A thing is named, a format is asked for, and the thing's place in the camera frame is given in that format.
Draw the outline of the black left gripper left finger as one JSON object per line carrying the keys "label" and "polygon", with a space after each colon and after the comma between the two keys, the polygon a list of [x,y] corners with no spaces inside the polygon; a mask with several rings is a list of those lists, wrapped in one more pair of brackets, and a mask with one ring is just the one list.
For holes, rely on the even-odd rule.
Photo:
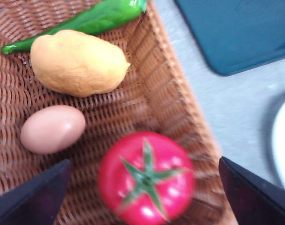
{"label": "black left gripper left finger", "polygon": [[52,225],[71,178],[65,159],[0,195],[0,225]]}

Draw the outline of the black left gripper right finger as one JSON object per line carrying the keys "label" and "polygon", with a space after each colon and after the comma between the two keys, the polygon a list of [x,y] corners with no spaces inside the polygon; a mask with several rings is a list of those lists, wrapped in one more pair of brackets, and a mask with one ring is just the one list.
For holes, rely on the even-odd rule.
{"label": "black left gripper right finger", "polygon": [[285,225],[285,190],[226,157],[219,174],[238,224]]}

